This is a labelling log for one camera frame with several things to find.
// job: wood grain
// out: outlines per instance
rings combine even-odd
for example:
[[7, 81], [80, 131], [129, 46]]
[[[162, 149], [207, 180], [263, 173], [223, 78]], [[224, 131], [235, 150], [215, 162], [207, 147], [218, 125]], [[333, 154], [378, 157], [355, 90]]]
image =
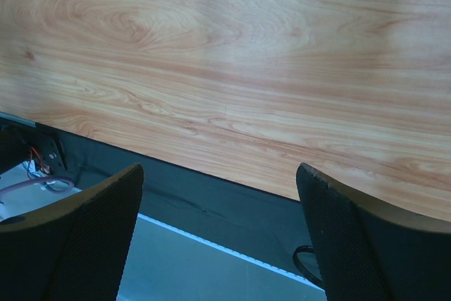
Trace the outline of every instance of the wood grain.
[[0, 0], [0, 111], [451, 221], [451, 0]]

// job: gray floor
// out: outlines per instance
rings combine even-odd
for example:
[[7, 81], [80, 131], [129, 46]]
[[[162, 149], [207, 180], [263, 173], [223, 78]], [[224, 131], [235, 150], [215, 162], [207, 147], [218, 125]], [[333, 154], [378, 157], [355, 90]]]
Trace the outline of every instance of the gray floor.
[[[0, 188], [27, 180], [23, 168], [2, 175]], [[65, 196], [34, 185], [4, 195], [0, 217], [43, 207]], [[118, 300], [311, 300], [322, 290], [300, 276], [139, 216]]]

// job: blue-gray surface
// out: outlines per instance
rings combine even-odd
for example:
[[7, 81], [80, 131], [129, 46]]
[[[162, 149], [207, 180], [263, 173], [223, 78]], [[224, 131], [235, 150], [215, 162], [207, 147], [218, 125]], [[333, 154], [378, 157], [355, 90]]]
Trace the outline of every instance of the blue-gray surface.
[[326, 300], [321, 290], [141, 218], [119, 295], [130, 301]]

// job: black cylinder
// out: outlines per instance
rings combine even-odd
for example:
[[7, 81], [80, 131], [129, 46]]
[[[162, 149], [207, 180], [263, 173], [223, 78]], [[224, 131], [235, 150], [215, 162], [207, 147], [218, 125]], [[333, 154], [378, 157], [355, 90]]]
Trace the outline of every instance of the black cylinder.
[[29, 147], [10, 130], [0, 132], [0, 174], [29, 159]]

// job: wooden surface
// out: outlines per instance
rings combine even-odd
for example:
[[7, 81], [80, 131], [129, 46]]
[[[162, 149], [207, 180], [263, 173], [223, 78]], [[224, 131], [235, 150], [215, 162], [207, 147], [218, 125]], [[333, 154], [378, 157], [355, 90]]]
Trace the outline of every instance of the wooden surface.
[[451, 0], [0, 0], [0, 111], [451, 220]]

